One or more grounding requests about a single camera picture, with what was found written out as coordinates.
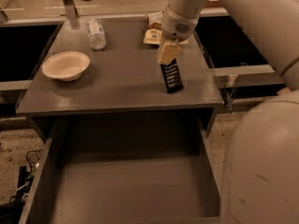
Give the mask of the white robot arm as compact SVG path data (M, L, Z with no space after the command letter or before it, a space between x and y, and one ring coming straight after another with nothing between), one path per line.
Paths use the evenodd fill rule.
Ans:
M158 63L178 56L208 0L169 0ZM242 84L257 98L235 127L221 181L221 224L299 224L298 0L220 0L273 73Z

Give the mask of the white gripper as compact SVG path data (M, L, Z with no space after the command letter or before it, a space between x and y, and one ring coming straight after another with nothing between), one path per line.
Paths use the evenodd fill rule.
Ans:
M162 32L157 50L157 63L169 65L180 53L179 41L187 40L193 33L200 16L200 7L185 8L180 12L168 5L162 18Z

